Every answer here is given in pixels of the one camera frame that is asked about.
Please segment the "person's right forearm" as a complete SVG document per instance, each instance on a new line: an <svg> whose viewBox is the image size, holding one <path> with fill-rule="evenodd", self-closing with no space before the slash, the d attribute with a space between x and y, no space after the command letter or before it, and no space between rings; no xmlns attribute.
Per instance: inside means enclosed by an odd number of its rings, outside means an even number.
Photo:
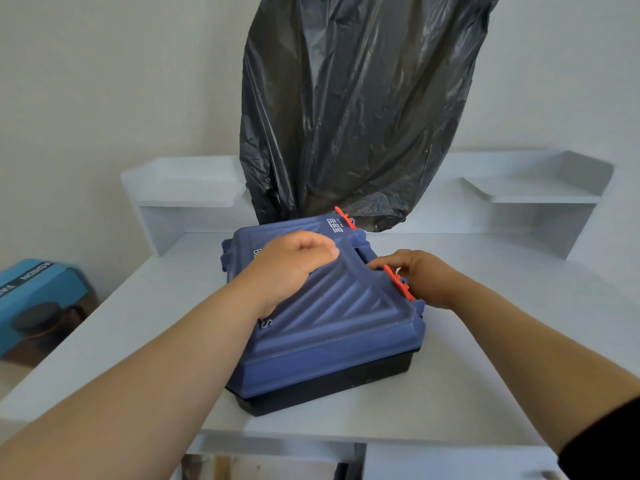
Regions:
<svg viewBox="0 0 640 480"><path fill-rule="evenodd" d="M640 378L466 276L449 307L555 453L640 397Z"/></svg>

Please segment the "white desk shelf unit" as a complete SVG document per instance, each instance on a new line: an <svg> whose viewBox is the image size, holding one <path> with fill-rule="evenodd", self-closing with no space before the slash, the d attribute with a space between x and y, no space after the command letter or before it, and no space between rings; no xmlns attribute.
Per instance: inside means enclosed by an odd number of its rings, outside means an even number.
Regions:
<svg viewBox="0 0 640 480"><path fill-rule="evenodd" d="M420 201L387 233L526 233L567 259L614 174L558 150L450 152ZM148 245L258 224L237 156L160 158L121 174Z"/></svg>

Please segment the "black sleeve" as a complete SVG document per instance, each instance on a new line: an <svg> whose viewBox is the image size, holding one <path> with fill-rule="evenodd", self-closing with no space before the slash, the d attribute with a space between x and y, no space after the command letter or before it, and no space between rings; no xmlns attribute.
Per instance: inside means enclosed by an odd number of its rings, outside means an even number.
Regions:
<svg viewBox="0 0 640 480"><path fill-rule="evenodd" d="M640 396L569 441L558 466L569 480L640 480Z"/></svg>

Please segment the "blue plastic toolbox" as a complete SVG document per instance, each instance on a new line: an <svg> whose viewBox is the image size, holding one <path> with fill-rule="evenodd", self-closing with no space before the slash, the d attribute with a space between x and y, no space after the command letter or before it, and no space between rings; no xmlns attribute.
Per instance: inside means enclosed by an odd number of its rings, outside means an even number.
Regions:
<svg viewBox="0 0 640 480"><path fill-rule="evenodd" d="M363 229L337 213L240 228L221 243L230 282L274 238L320 233L340 250L304 286L260 319L225 388L260 417L409 370L422 346L425 302L409 302L383 269Z"/></svg>

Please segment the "blue cardboard box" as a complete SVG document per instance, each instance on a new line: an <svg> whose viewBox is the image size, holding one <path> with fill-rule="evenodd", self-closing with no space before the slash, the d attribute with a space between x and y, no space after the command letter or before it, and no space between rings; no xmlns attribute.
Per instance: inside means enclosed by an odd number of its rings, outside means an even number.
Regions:
<svg viewBox="0 0 640 480"><path fill-rule="evenodd" d="M25 309L46 302L81 305L88 316L99 306L84 274L66 264L28 258L0 272L0 360L35 367L48 356L39 354L11 326Z"/></svg>

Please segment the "person's left hand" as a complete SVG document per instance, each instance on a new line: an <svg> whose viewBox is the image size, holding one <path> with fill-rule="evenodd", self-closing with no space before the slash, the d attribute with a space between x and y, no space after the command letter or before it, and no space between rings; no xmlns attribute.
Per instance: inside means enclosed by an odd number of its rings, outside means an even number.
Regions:
<svg viewBox="0 0 640 480"><path fill-rule="evenodd" d="M260 319L270 315L279 304L299 291L310 275L282 270L280 238L265 245L260 254L234 279L257 308L257 317Z"/></svg>

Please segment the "person's left forearm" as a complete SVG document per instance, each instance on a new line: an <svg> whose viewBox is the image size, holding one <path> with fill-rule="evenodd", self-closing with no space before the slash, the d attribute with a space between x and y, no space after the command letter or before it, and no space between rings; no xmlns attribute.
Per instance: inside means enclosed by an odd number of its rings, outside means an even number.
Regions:
<svg viewBox="0 0 640 480"><path fill-rule="evenodd" d="M235 279L0 446L0 480L168 480L274 308Z"/></svg>

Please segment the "black plastic garbage bag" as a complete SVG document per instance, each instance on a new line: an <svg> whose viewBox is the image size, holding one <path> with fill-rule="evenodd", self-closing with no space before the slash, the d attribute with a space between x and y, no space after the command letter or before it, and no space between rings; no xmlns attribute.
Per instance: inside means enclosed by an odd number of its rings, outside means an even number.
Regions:
<svg viewBox="0 0 640 480"><path fill-rule="evenodd" d="M499 0L261 0L239 159L261 225L404 222L448 153Z"/></svg>

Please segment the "person's right hand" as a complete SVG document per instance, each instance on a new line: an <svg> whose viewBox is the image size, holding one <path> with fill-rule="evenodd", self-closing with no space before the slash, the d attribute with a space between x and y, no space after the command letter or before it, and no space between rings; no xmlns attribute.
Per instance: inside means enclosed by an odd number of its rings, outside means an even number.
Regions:
<svg viewBox="0 0 640 480"><path fill-rule="evenodd" d="M412 295L428 306L452 310L463 278L452 266L421 250L400 249L379 258L401 258L397 273L407 281Z"/></svg>

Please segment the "dark jar with black lid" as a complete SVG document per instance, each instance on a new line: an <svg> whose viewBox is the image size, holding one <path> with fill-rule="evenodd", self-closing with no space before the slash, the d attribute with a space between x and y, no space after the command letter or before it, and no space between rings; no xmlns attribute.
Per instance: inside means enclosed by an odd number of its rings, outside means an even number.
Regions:
<svg viewBox="0 0 640 480"><path fill-rule="evenodd" d="M11 322L12 329L39 354L49 355L88 317L84 307L71 304L66 307L56 302L31 306Z"/></svg>

